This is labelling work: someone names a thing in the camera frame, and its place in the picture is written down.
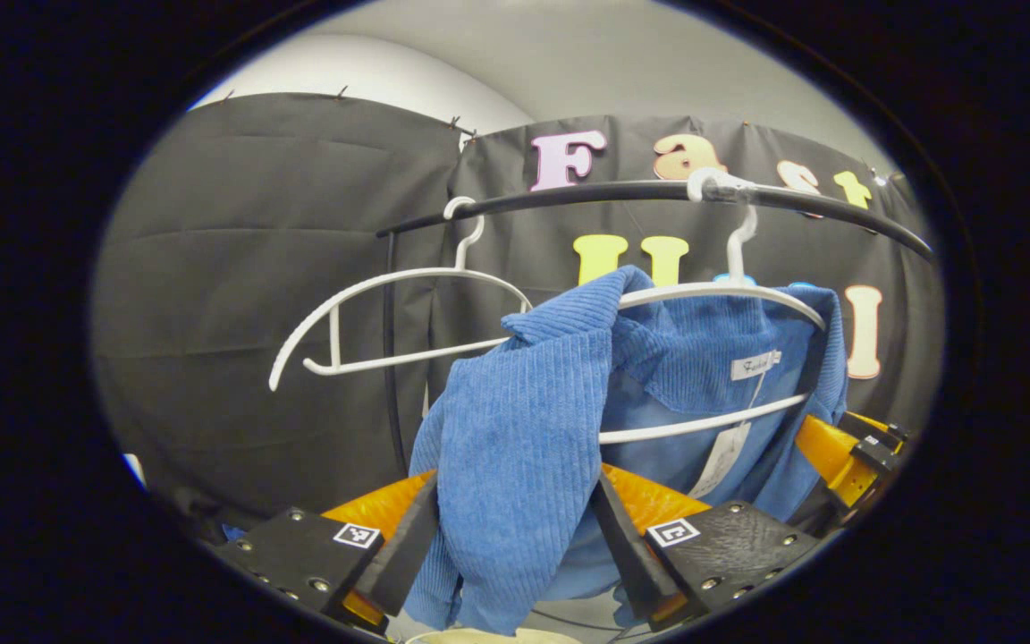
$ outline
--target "blue corduroy shirt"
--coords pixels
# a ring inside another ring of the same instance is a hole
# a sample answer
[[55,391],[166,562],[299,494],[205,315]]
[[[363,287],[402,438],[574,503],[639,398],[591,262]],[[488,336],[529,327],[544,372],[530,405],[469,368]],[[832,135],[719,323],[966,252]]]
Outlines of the blue corduroy shirt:
[[[404,608],[445,629],[514,635],[539,600],[605,592],[618,571],[588,509],[599,464],[690,493],[727,428],[599,448],[598,433],[678,423],[812,391],[798,408],[751,420],[728,471],[699,498],[739,499],[780,520],[819,476],[793,445],[812,413],[833,423],[848,379],[837,294],[781,289],[825,318],[748,297],[694,297],[618,310],[650,289],[626,266],[508,315],[510,341],[453,363],[412,451],[440,470],[440,531]],[[780,351],[759,376],[735,363]]]

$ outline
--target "white ceiling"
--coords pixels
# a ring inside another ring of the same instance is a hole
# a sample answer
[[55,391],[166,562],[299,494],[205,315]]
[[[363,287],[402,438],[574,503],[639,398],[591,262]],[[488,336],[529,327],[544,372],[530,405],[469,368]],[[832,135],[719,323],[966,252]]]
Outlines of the white ceiling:
[[896,170],[840,105],[701,18],[651,0],[376,0],[312,33],[379,37],[449,63],[536,121],[741,118]]

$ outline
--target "white hanger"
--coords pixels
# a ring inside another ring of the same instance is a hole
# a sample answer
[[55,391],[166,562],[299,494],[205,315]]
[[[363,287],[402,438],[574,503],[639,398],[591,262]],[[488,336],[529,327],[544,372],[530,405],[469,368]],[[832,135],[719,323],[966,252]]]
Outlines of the white hanger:
[[[724,188],[727,192],[732,192],[736,200],[745,204],[747,212],[741,227],[728,237],[726,243],[726,256],[728,263],[728,282],[724,281],[691,281],[688,284],[674,284],[671,286],[658,286],[657,289],[645,289],[634,291],[632,294],[625,294],[619,301],[618,310],[649,304],[650,302],[665,301],[694,296],[748,296],[767,299],[770,302],[778,302],[800,311],[818,328],[825,331],[825,320],[816,310],[804,302],[798,301],[793,296],[765,289],[764,286],[751,286],[745,282],[745,273],[742,261],[742,244],[751,240],[757,230],[757,211],[752,204],[749,204],[747,195],[743,191],[747,187],[754,187],[751,180],[739,179],[736,176],[727,174],[718,168],[703,167],[695,170],[687,179],[687,193],[691,201],[701,201],[701,191],[705,184],[713,183],[712,188]],[[759,416],[768,415],[782,409],[804,403],[809,395],[797,395],[778,400],[775,403],[762,404],[759,407],[744,409],[713,418],[702,418],[700,420],[689,420],[685,423],[661,425],[657,428],[646,428],[641,430],[625,430],[617,432],[600,433],[598,444],[630,443],[637,440],[657,439],[657,437],[673,437],[687,435],[691,432],[711,430],[714,428],[726,427],[726,425],[740,423]]]
[[[447,207],[444,208],[444,218],[450,219],[455,213],[455,208],[460,207],[464,204],[475,203],[474,199],[471,197],[454,197],[454,199],[447,201]],[[331,358],[332,364],[330,366],[322,366],[321,364],[315,363],[311,358],[306,358],[303,360],[304,368],[306,370],[314,372],[320,376],[334,376],[338,374],[348,374],[351,371],[365,371],[365,370],[376,370],[380,367],[389,367],[393,364],[406,364],[406,363],[416,363],[420,360],[428,360],[432,358],[438,358],[439,355],[450,355],[455,353],[464,353],[467,350],[474,350],[478,348],[486,348],[499,345],[500,343],[507,342],[510,338],[499,338],[493,339],[493,341],[483,341],[483,342],[472,342],[466,345],[458,345],[447,348],[437,348],[433,350],[421,350],[416,353],[409,353],[406,355],[392,355],[391,358],[380,358],[376,360],[365,360],[360,363],[340,363],[340,304],[341,302],[347,301],[354,297],[355,295],[364,293],[369,289],[375,289],[383,284],[387,284],[389,281],[400,281],[406,280],[410,277],[438,277],[438,276],[454,276],[454,277],[471,277],[474,280],[489,281],[491,284],[499,284],[503,289],[511,291],[519,298],[519,313],[526,313],[528,308],[531,308],[530,301],[527,301],[526,296],[523,295],[522,291],[516,289],[514,284],[508,281],[500,280],[494,274],[479,273],[477,270],[469,270],[467,266],[467,248],[475,241],[479,240],[479,236],[483,235],[483,225],[485,217],[483,215],[478,216],[478,224],[475,225],[475,231],[471,232],[471,235],[464,238],[457,247],[455,247],[455,266],[454,268],[413,268],[409,270],[398,270],[396,273],[378,274],[376,277],[369,278],[365,281],[359,281],[354,285],[348,286],[347,289],[340,291],[339,294],[329,298],[322,305],[318,306],[308,317],[302,319],[302,323],[297,326],[297,329],[288,336],[285,343],[281,345],[281,350],[277,353],[277,360],[273,363],[273,371],[269,374],[269,388],[272,391],[277,391],[277,383],[281,381],[281,372],[285,368],[285,363],[288,362],[291,351],[297,347],[297,343],[301,342],[304,335],[308,333],[308,330],[312,328],[320,318],[328,315],[329,317],[329,345],[331,347]]]

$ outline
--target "black clothing rack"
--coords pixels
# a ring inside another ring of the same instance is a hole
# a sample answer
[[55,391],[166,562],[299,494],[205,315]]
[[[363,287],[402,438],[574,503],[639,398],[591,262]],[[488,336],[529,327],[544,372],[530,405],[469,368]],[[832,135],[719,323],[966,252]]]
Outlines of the black clothing rack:
[[[612,182],[584,183],[580,187],[551,188],[547,191],[523,193],[494,197],[490,200],[475,201],[455,208],[451,217],[441,214],[430,214],[404,224],[397,224],[383,231],[377,231],[376,237],[388,237],[387,272],[396,270],[397,235],[417,231],[420,228],[440,226],[450,221],[469,219],[482,214],[520,211],[536,207],[556,207],[557,205],[595,203],[595,201],[616,200],[690,200],[686,180],[612,180]],[[870,214],[861,207],[834,200],[832,197],[813,195],[793,191],[789,188],[762,187],[759,183],[729,187],[728,184],[703,184],[701,200],[708,203],[749,203],[756,207],[775,207],[788,209],[793,213],[805,212],[818,214],[827,219],[845,221],[890,237],[896,243],[912,249],[924,260],[935,264],[932,248],[907,228],[895,221]],[[383,298],[383,350],[384,358],[392,355],[393,336],[396,335],[396,315],[392,306],[393,289],[391,284],[384,285]],[[400,433],[400,410],[397,407],[397,368],[387,367],[384,371],[384,387],[388,393],[388,419],[391,423],[392,445],[397,448],[397,464],[401,466],[402,474],[408,477],[408,459],[404,455],[403,439]]]

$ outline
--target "black fabric backdrop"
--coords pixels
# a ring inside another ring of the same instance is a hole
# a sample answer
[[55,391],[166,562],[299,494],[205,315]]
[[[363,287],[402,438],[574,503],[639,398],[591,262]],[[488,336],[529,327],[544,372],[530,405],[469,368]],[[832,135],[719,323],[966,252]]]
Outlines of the black fabric backdrop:
[[[383,372],[322,378],[328,323],[277,349],[336,291],[383,273],[377,229],[443,207],[458,134],[356,98],[263,94],[192,110],[131,178],[98,258],[95,376],[123,449],[185,516],[249,526],[398,480]],[[398,249],[438,261],[442,231]],[[397,286],[397,350],[426,346],[431,289]],[[346,362],[381,354],[381,291],[341,307]],[[418,409],[421,364],[398,368]]]
[[[250,527],[285,508],[322,511],[398,480],[382,370],[316,376],[300,362],[329,359],[318,323],[267,379],[275,353],[309,311],[354,282],[383,273],[379,228],[440,212],[455,195],[476,200],[526,192],[539,158],[530,139],[600,130],[609,143],[578,180],[653,179],[654,142],[689,133],[710,139],[721,163],[745,179],[780,187],[780,160],[810,168],[826,196],[850,170],[871,191],[870,212],[926,236],[931,231],[899,178],[877,187],[869,167],[809,139],[741,122],[564,118],[472,139],[457,149],[445,123],[355,98],[265,94],[205,105],[184,115],[132,176],[98,260],[93,310],[95,376],[126,451],[142,462],[151,490],[187,518]],[[810,281],[843,297],[847,286],[882,291],[876,378],[851,380],[850,407],[919,429],[931,407],[943,354],[943,301],[927,262],[884,236],[838,221],[760,208],[744,248],[762,285]],[[539,304],[577,284],[573,240],[625,237],[619,264],[649,270],[647,236],[690,245],[680,281],[726,272],[724,245],[736,207],[686,201],[618,201],[487,216],[469,268],[514,282]],[[475,221],[402,234],[397,268],[450,266]],[[396,351],[503,337],[511,294],[461,278],[397,283]],[[344,362],[383,354],[381,291],[341,307]],[[405,453],[424,396],[437,400],[458,355],[397,368]],[[201,537],[217,539],[215,522]]]

